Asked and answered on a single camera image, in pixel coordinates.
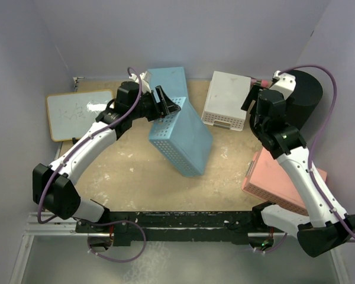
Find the blue perforated basket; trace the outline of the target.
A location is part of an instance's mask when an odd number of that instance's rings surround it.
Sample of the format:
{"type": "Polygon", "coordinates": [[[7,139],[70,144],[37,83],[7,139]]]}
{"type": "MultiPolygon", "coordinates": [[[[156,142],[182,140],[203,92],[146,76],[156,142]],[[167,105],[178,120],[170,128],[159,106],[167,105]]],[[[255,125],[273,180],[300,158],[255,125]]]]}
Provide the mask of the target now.
{"type": "Polygon", "coordinates": [[[188,98],[188,88],[183,67],[155,68],[147,71],[150,74],[149,86],[152,90],[155,90],[155,87],[160,85],[170,99],[188,98]]]}

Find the large black plastic bin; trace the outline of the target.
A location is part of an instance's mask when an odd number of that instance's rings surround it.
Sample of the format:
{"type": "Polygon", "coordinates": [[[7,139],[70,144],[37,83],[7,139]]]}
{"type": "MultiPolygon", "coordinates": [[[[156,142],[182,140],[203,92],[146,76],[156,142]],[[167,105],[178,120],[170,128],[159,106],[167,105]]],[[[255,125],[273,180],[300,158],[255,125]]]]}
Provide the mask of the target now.
{"type": "Polygon", "coordinates": [[[322,99],[322,86],[312,75],[300,70],[286,73],[294,75],[296,80],[295,90],[287,100],[280,92],[269,88],[259,95],[257,106],[266,117],[250,117],[250,127],[257,137],[283,133],[287,128],[300,130],[322,99]]]}

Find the pink perforated basket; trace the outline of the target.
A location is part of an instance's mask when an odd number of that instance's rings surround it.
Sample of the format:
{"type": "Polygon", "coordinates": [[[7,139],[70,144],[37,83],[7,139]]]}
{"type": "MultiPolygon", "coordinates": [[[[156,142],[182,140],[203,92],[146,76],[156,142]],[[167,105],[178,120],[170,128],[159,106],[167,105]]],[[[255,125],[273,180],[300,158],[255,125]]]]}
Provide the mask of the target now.
{"type": "Polygon", "coordinates": [[[243,180],[242,190],[263,201],[307,216],[307,210],[288,174],[264,148],[255,152],[243,180]]]}

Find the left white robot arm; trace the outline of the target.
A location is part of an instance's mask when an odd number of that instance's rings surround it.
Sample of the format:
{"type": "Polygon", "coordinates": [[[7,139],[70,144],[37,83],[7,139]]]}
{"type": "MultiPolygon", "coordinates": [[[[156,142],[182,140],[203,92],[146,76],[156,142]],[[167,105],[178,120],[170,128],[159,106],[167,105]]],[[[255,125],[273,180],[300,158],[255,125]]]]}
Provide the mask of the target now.
{"type": "Polygon", "coordinates": [[[79,178],[107,147],[132,127],[134,120],[155,121],[180,110],[161,86],[150,91],[137,82],[123,82],[116,97],[107,103],[88,132],[70,150],[50,164],[40,163],[33,169],[33,201],[38,205],[38,215],[46,209],[63,220],[87,220],[97,232],[107,230],[108,209],[78,194],[75,185],[79,178]]]}

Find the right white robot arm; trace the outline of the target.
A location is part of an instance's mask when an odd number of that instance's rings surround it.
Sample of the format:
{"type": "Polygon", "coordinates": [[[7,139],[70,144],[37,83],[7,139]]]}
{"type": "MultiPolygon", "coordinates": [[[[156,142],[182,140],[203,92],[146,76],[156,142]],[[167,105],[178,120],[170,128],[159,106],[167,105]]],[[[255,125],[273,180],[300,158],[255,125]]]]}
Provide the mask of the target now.
{"type": "Polygon", "coordinates": [[[251,217],[252,227],[275,227],[299,242],[303,251],[317,257],[353,238],[355,214],[349,214],[332,195],[317,171],[298,128],[286,120],[286,100],[279,91],[253,86],[242,107],[250,111],[250,128],[262,146],[288,174],[306,207],[307,216],[265,205],[251,217]]]}

